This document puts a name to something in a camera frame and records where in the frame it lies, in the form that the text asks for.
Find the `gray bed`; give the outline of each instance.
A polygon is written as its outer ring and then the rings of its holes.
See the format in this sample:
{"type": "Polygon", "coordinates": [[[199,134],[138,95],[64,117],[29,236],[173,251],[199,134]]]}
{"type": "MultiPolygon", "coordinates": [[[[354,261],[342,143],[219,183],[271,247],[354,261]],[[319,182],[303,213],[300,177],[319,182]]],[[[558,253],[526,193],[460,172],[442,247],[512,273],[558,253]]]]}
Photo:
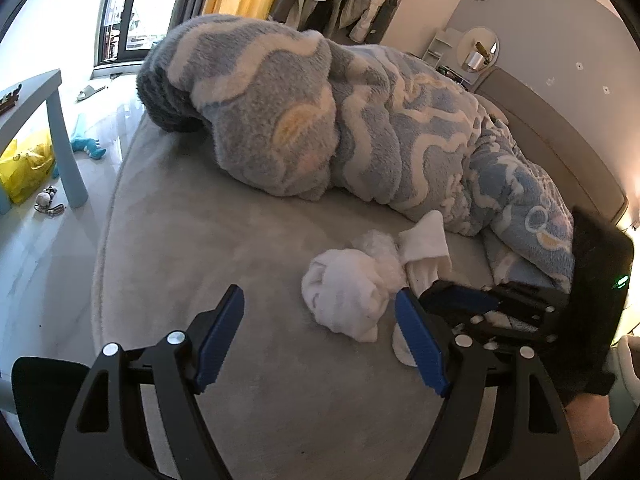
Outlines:
{"type": "MultiPolygon", "coordinates": [[[[622,216],[620,186],[542,99],[500,69],[474,91],[505,112],[522,151],[548,171],[567,205],[611,221],[622,216]]],[[[405,478],[440,399],[396,360],[393,309],[376,343],[356,343],[313,321],[300,280],[324,250],[372,228],[396,234],[411,222],[340,190],[317,203],[268,196],[212,169],[209,143],[204,134],[165,133],[143,117],[95,268],[96,349],[110,341],[154,344],[237,283],[244,320],[217,383],[198,399],[234,478],[405,478]]],[[[473,286],[492,282],[478,238],[447,240],[458,275],[473,286]]],[[[149,406],[159,461],[175,475],[149,406]]],[[[469,468],[482,452],[474,449],[469,468]]]]}

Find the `blue fluffy blanket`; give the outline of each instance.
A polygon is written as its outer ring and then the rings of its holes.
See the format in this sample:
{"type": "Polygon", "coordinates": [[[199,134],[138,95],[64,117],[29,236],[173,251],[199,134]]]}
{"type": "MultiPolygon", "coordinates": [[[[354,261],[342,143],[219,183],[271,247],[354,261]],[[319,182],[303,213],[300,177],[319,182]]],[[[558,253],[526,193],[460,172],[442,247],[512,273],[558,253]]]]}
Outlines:
{"type": "Polygon", "coordinates": [[[209,15],[151,51],[138,91],[165,130],[208,128],[220,167],[250,186],[308,200],[343,187],[414,221],[437,209],[449,231],[491,229],[494,273],[521,257],[570,285],[572,220],[556,186],[420,59],[209,15]]]}

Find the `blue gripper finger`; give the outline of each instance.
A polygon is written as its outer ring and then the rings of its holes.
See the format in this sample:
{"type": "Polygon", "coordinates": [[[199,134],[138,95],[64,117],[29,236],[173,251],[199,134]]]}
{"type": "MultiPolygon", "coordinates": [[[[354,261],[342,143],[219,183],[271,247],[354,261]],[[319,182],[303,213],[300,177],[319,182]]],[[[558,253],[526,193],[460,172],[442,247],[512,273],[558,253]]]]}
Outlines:
{"type": "Polygon", "coordinates": [[[226,353],[231,346],[242,316],[244,316],[244,293],[233,285],[218,305],[220,313],[205,336],[198,352],[198,371],[195,377],[197,389],[202,392],[209,384],[216,382],[226,353]]]}
{"type": "Polygon", "coordinates": [[[444,373],[444,356],[416,310],[422,307],[412,296],[407,289],[396,294],[396,320],[418,365],[424,384],[444,397],[450,386],[444,373]]]}

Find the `white sleeve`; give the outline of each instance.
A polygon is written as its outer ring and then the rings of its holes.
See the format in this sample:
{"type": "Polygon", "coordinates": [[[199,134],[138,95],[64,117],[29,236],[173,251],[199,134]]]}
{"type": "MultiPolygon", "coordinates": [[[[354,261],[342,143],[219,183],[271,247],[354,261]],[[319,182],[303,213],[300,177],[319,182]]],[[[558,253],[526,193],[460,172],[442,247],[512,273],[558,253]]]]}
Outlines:
{"type": "Polygon", "coordinates": [[[602,449],[602,451],[599,452],[596,456],[594,456],[590,460],[587,460],[587,462],[585,462],[580,466],[581,480],[586,480],[587,478],[589,478],[589,476],[591,476],[596,471],[597,468],[599,468],[600,464],[604,462],[606,457],[609,456],[609,453],[611,453],[611,450],[613,449],[613,447],[620,440],[620,430],[618,429],[617,426],[615,428],[616,428],[616,431],[611,437],[611,440],[609,440],[609,443],[602,449]]]}

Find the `white tile floor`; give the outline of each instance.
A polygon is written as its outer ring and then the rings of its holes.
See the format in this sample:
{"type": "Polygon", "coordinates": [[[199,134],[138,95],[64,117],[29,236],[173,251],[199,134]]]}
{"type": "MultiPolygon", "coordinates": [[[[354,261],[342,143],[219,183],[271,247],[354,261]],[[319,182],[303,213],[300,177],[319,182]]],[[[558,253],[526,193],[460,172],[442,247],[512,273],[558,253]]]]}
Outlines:
{"type": "MultiPolygon", "coordinates": [[[[100,83],[92,81],[92,86],[100,83]]],[[[16,358],[46,356],[92,364],[90,291],[100,232],[122,155],[142,115],[135,76],[74,106],[85,137],[100,139],[107,153],[91,160],[76,153],[89,200],[48,219],[33,200],[0,216],[0,372],[10,376],[16,358]]],[[[74,124],[67,123],[71,136],[74,124]]],[[[65,203],[60,181],[54,203],[65,203]]]]}

